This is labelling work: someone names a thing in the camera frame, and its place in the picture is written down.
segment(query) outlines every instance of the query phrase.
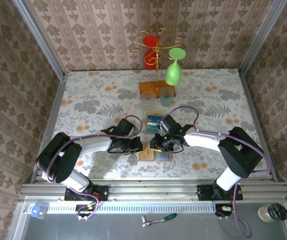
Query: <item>patterned wallpaper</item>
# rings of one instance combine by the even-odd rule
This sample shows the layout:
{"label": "patterned wallpaper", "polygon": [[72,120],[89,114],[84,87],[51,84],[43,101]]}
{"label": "patterned wallpaper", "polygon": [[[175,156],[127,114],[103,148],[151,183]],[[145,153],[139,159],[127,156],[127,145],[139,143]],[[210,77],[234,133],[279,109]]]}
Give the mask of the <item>patterned wallpaper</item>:
{"label": "patterned wallpaper", "polygon": [[[142,69],[137,33],[184,39],[185,69],[238,68],[272,0],[26,0],[65,71]],[[169,60],[161,58],[161,68]]]}
{"label": "patterned wallpaper", "polygon": [[32,173],[57,85],[18,10],[0,0],[0,240]]}
{"label": "patterned wallpaper", "polygon": [[287,3],[246,79],[270,142],[276,170],[287,182]]}

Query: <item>wooden base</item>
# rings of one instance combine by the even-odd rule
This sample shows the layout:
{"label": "wooden base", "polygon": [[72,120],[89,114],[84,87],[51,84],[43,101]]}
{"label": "wooden base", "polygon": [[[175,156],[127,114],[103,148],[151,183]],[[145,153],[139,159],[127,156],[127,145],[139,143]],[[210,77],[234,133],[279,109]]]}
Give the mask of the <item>wooden base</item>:
{"label": "wooden base", "polygon": [[145,91],[151,91],[154,92],[155,96],[157,99],[160,98],[160,89],[163,87],[170,87],[173,89],[173,96],[176,96],[176,89],[175,86],[168,85],[166,81],[158,81],[158,86],[157,86],[157,81],[146,81],[146,82],[139,82],[139,91],[140,95],[145,92]]}

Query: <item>floral tablecloth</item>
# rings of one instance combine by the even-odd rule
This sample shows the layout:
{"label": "floral tablecloth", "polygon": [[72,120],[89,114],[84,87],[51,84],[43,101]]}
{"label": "floral tablecloth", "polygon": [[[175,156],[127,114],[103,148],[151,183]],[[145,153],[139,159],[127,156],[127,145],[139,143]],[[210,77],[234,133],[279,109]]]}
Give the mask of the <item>floral tablecloth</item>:
{"label": "floral tablecloth", "polygon": [[[165,73],[160,71],[160,79],[164,79]],[[227,132],[239,126],[258,143],[236,69],[183,70],[181,83],[175,87],[177,95],[169,107],[163,107],[159,99],[150,106],[140,100],[139,82],[155,78],[156,72],[149,70],[70,72],[54,135],[59,132],[70,136],[94,134],[116,126],[127,115],[136,115],[145,123],[148,108],[170,112],[175,107],[189,105],[199,110],[199,128]],[[178,109],[172,116],[183,126],[192,124],[196,114],[189,109]],[[149,142],[152,137],[142,133],[141,141]],[[95,152],[79,157],[75,168],[90,178],[216,178],[226,166],[219,152],[186,147],[183,152],[174,154],[171,162],[139,161],[137,154]],[[262,160],[257,169],[266,167]],[[255,176],[266,178],[269,174]]]}

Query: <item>wine glass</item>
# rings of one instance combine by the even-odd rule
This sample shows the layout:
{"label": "wine glass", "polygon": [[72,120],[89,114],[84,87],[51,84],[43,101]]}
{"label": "wine glass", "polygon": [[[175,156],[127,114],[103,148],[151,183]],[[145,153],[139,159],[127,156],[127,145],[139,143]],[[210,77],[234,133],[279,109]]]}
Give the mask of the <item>wine glass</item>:
{"label": "wine glass", "polygon": [[174,59],[174,63],[167,68],[165,82],[168,85],[176,86],[182,79],[182,68],[177,60],[183,59],[186,56],[186,52],[182,48],[174,47],[169,51],[169,56]]}

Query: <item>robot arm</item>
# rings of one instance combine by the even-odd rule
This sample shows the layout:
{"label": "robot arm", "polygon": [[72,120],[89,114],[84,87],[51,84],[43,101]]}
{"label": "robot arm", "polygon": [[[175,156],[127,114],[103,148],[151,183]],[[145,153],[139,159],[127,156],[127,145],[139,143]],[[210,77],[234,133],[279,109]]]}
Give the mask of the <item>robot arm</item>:
{"label": "robot arm", "polygon": [[[213,197],[218,196],[221,198],[226,195],[236,183],[241,179],[247,178],[262,159],[250,147],[228,137],[203,133],[204,131],[199,132],[192,125],[188,124],[181,127],[170,115],[165,116],[160,121],[160,127],[165,131],[165,135],[161,136],[156,133],[155,137],[150,141],[151,149],[172,152],[175,145],[180,145],[182,148],[183,146],[197,146],[215,150],[223,155],[228,167],[212,184]],[[234,127],[229,131],[229,135],[247,142],[263,152],[255,141],[240,127]]]}
{"label": "robot arm", "polygon": [[[92,182],[83,174],[74,169],[79,156],[98,151],[108,153],[133,154],[143,151],[140,137],[127,137],[135,126],[125,118],[121,119],[117,126],[102,130],[103,133],[86,136],[68,136],[60,132],[54,136],[46,148],[38,156],[36,163],[44,171],[49,171],[50,179],[55,183],[66,185],[77,192],[84,192],[93,186]],[[65,145],[64,149],[54,159],[56,153]]]}

